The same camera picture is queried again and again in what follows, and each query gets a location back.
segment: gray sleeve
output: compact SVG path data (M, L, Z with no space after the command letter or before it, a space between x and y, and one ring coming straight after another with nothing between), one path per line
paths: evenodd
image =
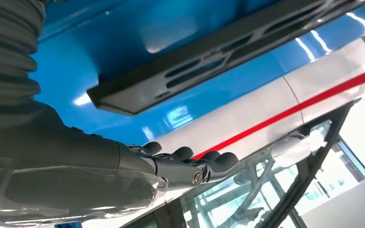
M117 169L118 142L63 125L50 106L36 102L37 51L48 0L0 0L0 156L19 167L73 165Z

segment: robotic hand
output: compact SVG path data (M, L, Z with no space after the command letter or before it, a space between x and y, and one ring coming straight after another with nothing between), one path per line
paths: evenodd
M239 163L237 157L229 152L220 155L217 151L212 151L199 160L191 159L193 151L189 147L181 147L171 154L154 155L162 149L157 142L150 142L143 147L130 145L128 148L148 161L156 175L166 180L169 189L219 181L229 175Z

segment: blue panel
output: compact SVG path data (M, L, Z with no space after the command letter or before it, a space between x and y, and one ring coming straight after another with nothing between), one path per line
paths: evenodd
M100 4L109 2L114 3L102 0ZM188 124L365 34L364 6L138 116L126 117L97 110L89 101L86 90L97 85L97 73L104 71L108 65L113 66L112 70L117 68L118 72L123 72L164 51L155 53L156 48L167 50L189 42L228 23L235 16L235 9L227 4L232 2L231 0L172 2L123 1L121 5L107 13L108 15L105 13L96 16L95 22L78 25L85 28L91 26L89 34L77 28L56 30L62 20L59 16L48 20L49 25L39 52L34 55L39 68L32 77L40 82L43 91L36 96L36 99L53 106L68 126L75 126L87 133L101 134L127 144L143 144ZM192 8L194 2L199 9ZM222 7L214 3L213 9L207 16L203 15L205 11L193 13L196 10L205 10L205 2L225 4ZM124 4L128 4L129 7L122 8ZM244 8L242 13L256 9L255 6L251 8L249 5ZM178 12L169 12L167 9L178 9ZM226 15L226 18L221 19L218 17L220 14ZM184 29L175 31L172 25L163 23L163 20ZM112 34L105 32L112 29L114 31Z
M51 4L40 41L67 31L108 79L276 1L82 0Z
M64 223L58 224L54 226L55 228L82 228L82 223L80 222L72 222L72 223Z

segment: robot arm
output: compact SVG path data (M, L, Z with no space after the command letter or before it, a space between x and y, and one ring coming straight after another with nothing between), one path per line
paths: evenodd
M0 158L10 160L9 166L0 163L0 225L56 221L52 218L63 214L78 217L103 205L119 213L153 200L154 184L159 183L145 177L162 180L172 190L220 180L235 168L238 159L232 153L192 160L192 151L183 147L152 155L138 146L85 134L35 101L39 85L28 78L36 70L29 54L37 51L48 4L0 0Z

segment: white panel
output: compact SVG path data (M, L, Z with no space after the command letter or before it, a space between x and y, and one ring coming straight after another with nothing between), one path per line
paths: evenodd
M308 228L365 228L365 181L301 217Z
M322 116L358 97L361 97L365 93L365 84L361 86L354 87L352 89L346 90L343 93L335 95L324 101L318 102L317 104L303 109L301 112L303 114L303 120L305 123Z
M272 143L303 125L301 114L295 113L274 124L233 143L220 152L233 152L242 160L262 147Z
M304 102L365 72L361 39L284 76L299 102Z
M359 39L284 76L298 101L304 102L365 72L365 44ZM319 117L361 96L365 85L349 89L302 111L303 121Z
M163 152L173 152L181 146L189 146L195 154L199 154L295 105L297 100L293 92L286 81L279 78L157 141L162 145ZM292 117L291 121L302 125L300 114ZM292 129L282 129L285 133L290 130ZM263 139L269 137L264 132L255 134L261 134L259 137ZM244 153L240 157L245 157L253 151L232 152Z

